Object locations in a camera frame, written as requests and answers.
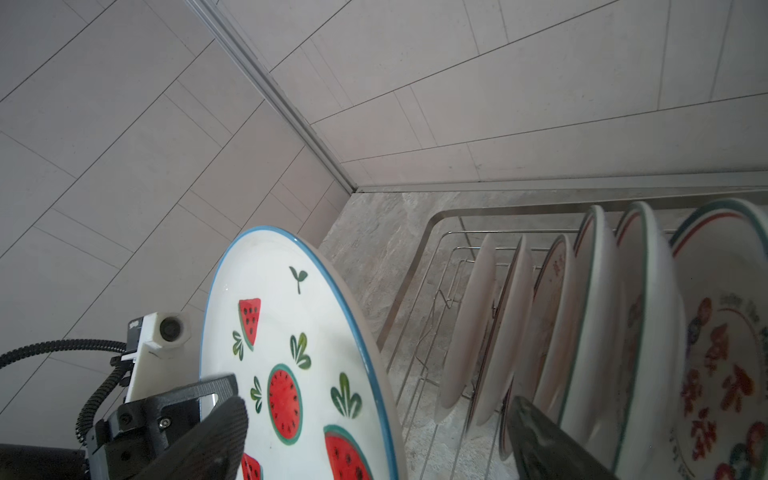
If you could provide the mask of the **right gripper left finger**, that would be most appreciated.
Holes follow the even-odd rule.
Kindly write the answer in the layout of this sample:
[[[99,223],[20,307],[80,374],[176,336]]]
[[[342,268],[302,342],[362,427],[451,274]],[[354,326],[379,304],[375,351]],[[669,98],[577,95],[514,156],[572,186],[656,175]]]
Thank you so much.
[[[231,397],[134,479],[235,479],[247,433],[245,402],[239,396]]]

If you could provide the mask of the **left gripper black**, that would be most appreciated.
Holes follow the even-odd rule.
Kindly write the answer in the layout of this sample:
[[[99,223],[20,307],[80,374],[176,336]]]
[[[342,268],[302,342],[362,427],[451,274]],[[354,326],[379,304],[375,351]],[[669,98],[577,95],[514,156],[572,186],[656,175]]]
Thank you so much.
[[[223,401],[239,396],[233,374],[211,377],[118,408],[81,450],[1,445],[2,479],[134,479]]]

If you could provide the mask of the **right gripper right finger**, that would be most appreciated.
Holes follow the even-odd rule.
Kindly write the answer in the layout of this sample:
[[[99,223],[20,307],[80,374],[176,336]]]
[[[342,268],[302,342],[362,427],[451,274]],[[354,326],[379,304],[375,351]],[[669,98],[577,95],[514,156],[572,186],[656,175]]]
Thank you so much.
[[[520,479],[616,479],[531,401],[515,396],[506,414]]]

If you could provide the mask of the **watermelon pattern plate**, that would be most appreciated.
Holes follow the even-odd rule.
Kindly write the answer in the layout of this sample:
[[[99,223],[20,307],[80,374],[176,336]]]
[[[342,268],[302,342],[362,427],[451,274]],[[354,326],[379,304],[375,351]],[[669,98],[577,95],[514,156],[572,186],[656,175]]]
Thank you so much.
[[[200,374],[233,375],[248,415],[240,479],[404,479],[392,386],[353,294],[314,247],[277,227],[223,255]]]

